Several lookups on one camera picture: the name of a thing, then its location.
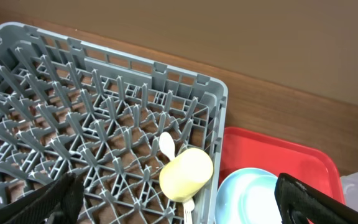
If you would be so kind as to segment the yellow plastic cup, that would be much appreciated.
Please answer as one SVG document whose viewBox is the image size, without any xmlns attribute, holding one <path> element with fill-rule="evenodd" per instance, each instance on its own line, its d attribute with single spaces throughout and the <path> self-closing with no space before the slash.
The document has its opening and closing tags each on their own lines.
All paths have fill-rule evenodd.
<svg viewBox="0 0 358 224">
<path fill-rule="evenodd" d="M 170 200 L 185 202 L 207 183 L 213 172 L 210 156 L 201 149 L 189 148 L 160 171 L 160 188 Z"/>
</svg>

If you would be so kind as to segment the light blue bowl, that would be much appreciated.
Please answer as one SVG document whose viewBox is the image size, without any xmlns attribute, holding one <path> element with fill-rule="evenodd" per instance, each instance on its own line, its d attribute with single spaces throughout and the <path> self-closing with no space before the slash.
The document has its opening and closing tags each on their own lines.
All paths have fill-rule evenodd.
<svg viewBox="0 0 358 224">
<path fill-rule="evenodd" d="M 239 219 L 245 224 L 281 224 L 274 196 L 277 177 L 260 175 L 251 180 L 241 194 Z"/>
</svg>

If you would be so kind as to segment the white plastic fork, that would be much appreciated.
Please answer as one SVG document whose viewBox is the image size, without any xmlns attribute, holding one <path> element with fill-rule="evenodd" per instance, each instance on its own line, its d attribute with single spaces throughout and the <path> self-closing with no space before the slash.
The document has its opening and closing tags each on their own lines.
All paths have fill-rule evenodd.
<svg viewBox="0 0 358 224">
<path fill-rule="evenodd" d="M 184 209 L 184 224 L 193 224 L 192 219 L 192 211 L 195 208 L 195 203 L 192 198 L 187 200 L 186 202 L 183 202 L 183 209 Z"/>
</svg>

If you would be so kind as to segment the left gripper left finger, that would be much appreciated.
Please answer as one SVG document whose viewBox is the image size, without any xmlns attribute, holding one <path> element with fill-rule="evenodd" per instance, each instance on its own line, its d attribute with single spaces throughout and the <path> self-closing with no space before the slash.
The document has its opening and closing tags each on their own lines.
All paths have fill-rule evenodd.
<svg viewBox="0 0 358 224">
<path fill-rule="evenodd" d="M 83 206 L 83 179 L 62 175 L 42 188 L 0 208 L 0 224 L 76 223 Z"/>
</svg>

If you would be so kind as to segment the grey dishwasher rack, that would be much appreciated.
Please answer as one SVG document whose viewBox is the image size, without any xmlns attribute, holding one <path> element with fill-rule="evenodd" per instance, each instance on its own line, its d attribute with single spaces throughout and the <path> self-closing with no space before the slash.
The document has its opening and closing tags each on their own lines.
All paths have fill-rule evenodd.
<svg viewBox="0 0 358 224">
<path fill-rule="evenodd" d="M 18 22 L 0 25 L 0 208 L 75 173 L 79 223 L 183 223 L 162 193 L 175 152 L 196 147 L 214 166 L 195 195 L 194 223 L 212 223 L 227 86 L 216 78 Z"/>
</svg>

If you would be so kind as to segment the white plastic spoon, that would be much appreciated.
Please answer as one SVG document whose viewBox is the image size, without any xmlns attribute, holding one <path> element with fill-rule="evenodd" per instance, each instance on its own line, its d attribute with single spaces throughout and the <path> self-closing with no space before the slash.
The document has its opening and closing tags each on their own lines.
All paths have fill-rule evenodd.
<svg viewBox="0 0 358 224">
<path fill-rule="evenodd" d="M 170 161 L 175 158 L 175 143 L 168 132 L 163 132 L 159 137 L 159 147 L 161 152 L 169 158 Z"/>
</svg>

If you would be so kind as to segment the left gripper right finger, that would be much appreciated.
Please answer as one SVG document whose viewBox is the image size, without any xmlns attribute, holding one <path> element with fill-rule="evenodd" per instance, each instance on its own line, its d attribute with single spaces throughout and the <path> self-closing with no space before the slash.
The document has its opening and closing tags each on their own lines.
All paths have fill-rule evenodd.
<svg viewBox="0 0 358 224">
<path fill-rule="evenodd" d="M 278 176 L 275 200 L 283 224 L 358 224 L 358 212 L 287 173 Z"/>
</svg>

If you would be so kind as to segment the red plastic tray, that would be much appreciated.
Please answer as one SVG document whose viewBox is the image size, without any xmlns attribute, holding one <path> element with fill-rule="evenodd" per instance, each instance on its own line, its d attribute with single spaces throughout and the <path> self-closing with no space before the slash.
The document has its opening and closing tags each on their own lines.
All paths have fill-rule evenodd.
<svg viewBox="0 0 358 224">
<path fill-rule="evenodd" d="M 277 177 L 287 173 L 344 203 L 339 171 L 325 153 L 241 128 L 224 130 L 219 186 L 231 173 L 259 168 Z"/>
</svg>

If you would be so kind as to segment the light blue plate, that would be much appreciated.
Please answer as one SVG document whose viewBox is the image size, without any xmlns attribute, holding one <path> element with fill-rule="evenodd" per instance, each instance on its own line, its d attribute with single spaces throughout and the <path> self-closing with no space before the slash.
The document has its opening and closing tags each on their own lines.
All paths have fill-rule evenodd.
<svg viewBox="0 0 358 224">
<path fill-rule="evenodd" d="M 239 219 L 241 194 L 247 184 L 260 175 L 274 174 L 263 169 L 248 167 L 231 173 L 223 180 L 216 196 L 214 212 L 216 223 L 242 223 Z"/>
</svg>

